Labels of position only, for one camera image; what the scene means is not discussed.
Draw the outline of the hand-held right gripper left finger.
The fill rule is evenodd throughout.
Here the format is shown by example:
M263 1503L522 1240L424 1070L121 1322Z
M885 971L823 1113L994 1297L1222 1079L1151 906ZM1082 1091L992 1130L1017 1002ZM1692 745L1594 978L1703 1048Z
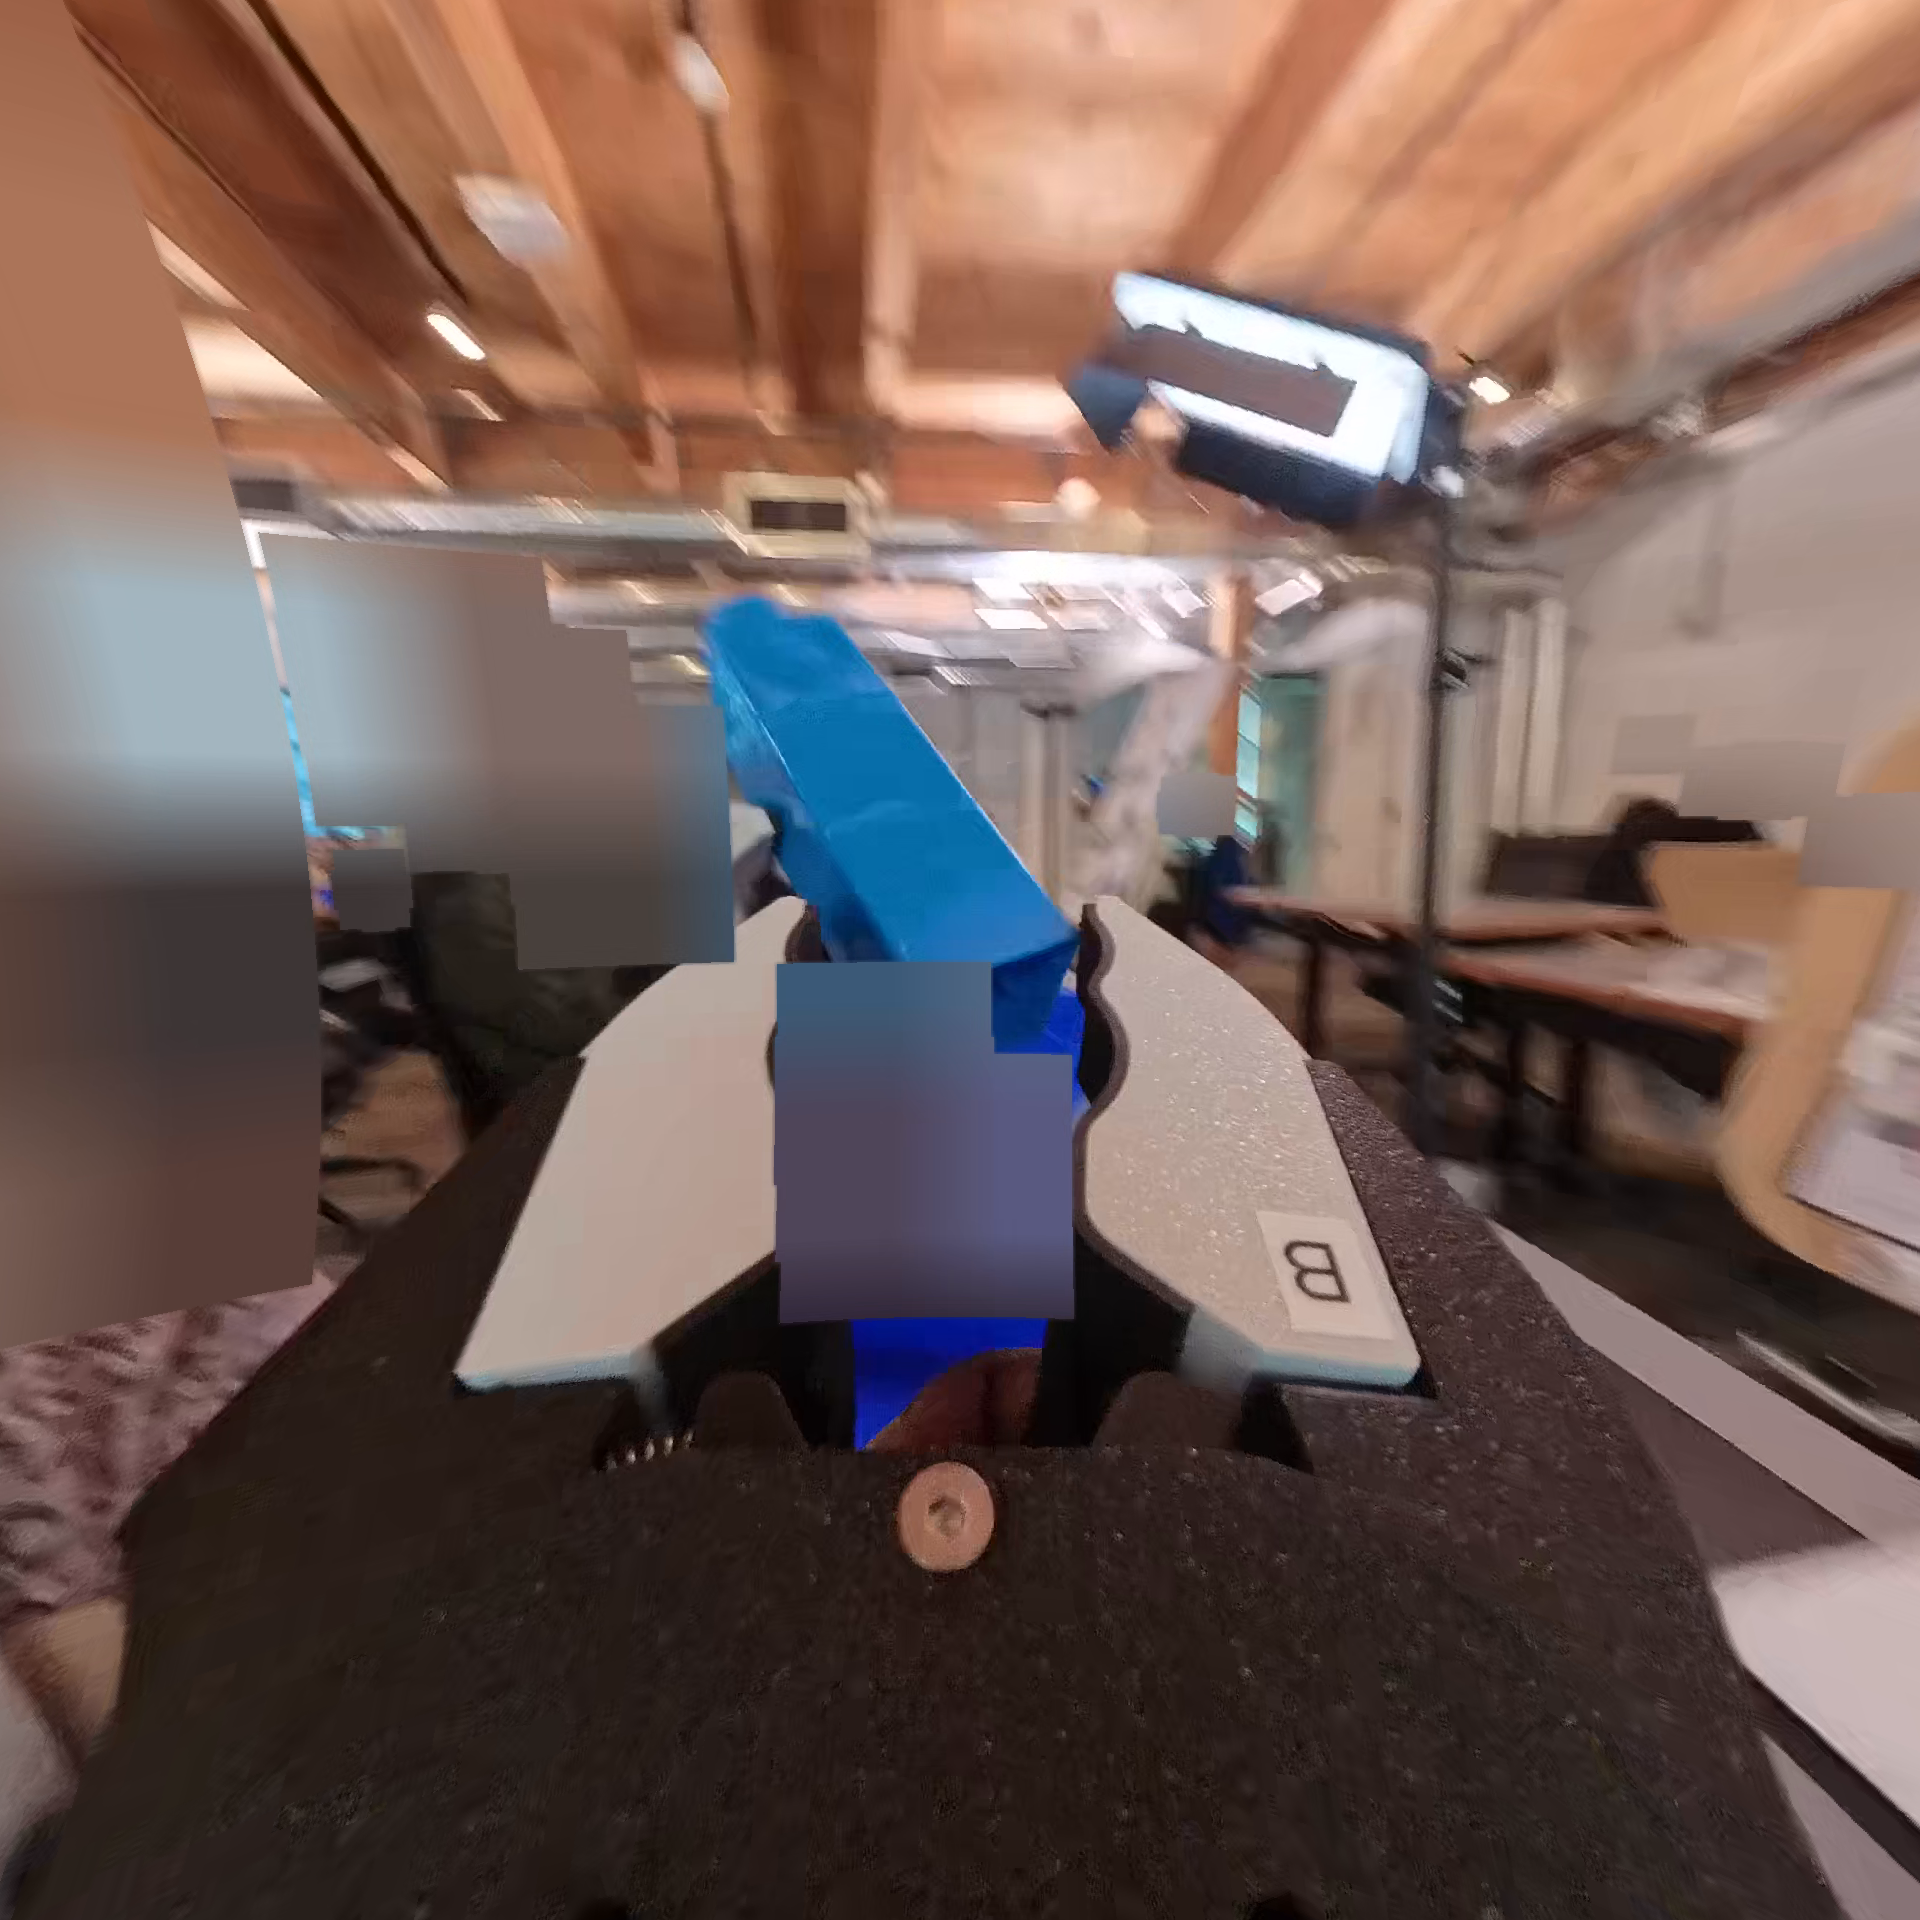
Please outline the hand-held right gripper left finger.
M853 1442L847 1324L781 1324L772 1040L796 939L817 945L801 902L767 904L734 961L669 970L585 1049L462 1388L623 1385L668 1435L709 1382L765 1374L809 1442Z

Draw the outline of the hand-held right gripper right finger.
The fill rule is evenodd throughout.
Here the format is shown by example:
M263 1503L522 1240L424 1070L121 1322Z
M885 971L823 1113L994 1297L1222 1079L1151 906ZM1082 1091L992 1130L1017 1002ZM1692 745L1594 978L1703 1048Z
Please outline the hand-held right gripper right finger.
M1424 1433L1424 1358L1306 1054L1125 902L1074 983L1071 1314L1047 1328L1041 1446L1118 1446L1125 1401L1190 1406L1250 1454Z

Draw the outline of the blue mega block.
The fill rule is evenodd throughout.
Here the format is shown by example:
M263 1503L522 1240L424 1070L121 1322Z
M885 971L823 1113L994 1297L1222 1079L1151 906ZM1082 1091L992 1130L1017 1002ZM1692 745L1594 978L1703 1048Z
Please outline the blue mega block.
M745 793L897 769L912 735L905 708L833 618L736 598L703 616L701 636Z
M1020 874L1012 844L918 719L878 684L850 699L729 711L729 771L775 823L780 865L823 914L905 911Z
M981 966L999 1049L1033 1040L1078 938L978 808L879 808L833 832L810 911L836 963Z

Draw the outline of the person's right hand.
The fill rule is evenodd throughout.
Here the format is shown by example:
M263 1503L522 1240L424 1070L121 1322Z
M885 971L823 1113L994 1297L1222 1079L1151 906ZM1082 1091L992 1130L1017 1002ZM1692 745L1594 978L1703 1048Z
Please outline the person's right hand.
M870 1454L943 1457L1020 1450L1034 1423L1041 1348L985 1351L954 1363L866 1446Z

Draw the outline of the wooden office desk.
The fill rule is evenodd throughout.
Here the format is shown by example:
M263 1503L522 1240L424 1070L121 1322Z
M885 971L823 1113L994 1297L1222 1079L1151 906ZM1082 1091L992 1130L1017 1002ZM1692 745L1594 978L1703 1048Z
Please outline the wooden office desk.
M1485 1159L1692 1177L1721 1099L1774 1012L1758 950L1626 945L1458 947L1442 963L1463 1033L1484 1033L1494 1113Z
M1304 950L1293 1036L1314 1058L1325 1057L1328 954L1388 954L1400 961L1413 955L1421 939L1416 914L1389 904L1287 896L1257 886L1232 887L1224 898L1255 923ZM1450 950L1500 954L1589 939L1665 939L1665 935L1668 929L1656 911L1488 896L1444 907L1436 942L1442 954Z

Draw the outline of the instruction poster on stand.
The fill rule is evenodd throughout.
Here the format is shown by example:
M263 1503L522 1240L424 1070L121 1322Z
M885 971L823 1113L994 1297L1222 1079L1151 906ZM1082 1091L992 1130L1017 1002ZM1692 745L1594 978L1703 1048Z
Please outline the instruction poster on stand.
M1904 1312L1917 1311L1917 1256L1791 1195L1791 1161L1829 1097L1840 1057L1916 929L1916 892L1806 886L1776 974L1778 998L1748 1033L1721 1102L1718 1184L1782 1256Z

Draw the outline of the wooden backing board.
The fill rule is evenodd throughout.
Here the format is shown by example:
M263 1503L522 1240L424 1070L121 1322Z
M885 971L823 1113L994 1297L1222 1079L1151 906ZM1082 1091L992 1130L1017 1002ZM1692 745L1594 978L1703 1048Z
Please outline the wooden backing board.
M1678 945L1778 955L1801 916L1801 855L1776 844L1654 848L1647 887Z

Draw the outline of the white air vent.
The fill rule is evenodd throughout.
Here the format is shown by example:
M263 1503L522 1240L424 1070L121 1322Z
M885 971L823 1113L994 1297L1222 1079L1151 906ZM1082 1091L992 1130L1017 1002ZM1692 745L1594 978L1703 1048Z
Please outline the white air vent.
M721 514L742 545L864 545L869 498L847 475L730 471Z

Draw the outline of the LED light panel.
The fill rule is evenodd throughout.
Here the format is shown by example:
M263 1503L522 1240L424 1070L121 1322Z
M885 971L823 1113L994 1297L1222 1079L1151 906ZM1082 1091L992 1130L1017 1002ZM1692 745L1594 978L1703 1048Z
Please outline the LED light panel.
M1464 399L1426 343L1205 282L1120 272L1062 391L1102 449L1154 408L1176 475L1329 532L1468 489Z

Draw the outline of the white ceiling device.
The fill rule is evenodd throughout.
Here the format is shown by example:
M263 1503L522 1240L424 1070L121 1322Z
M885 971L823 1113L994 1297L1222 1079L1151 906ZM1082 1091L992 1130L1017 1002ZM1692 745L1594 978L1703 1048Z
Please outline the white ceiling device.
M514 267L533 272L569 251L561 217L535 185L466 175L454 178L454 192L471 226Z

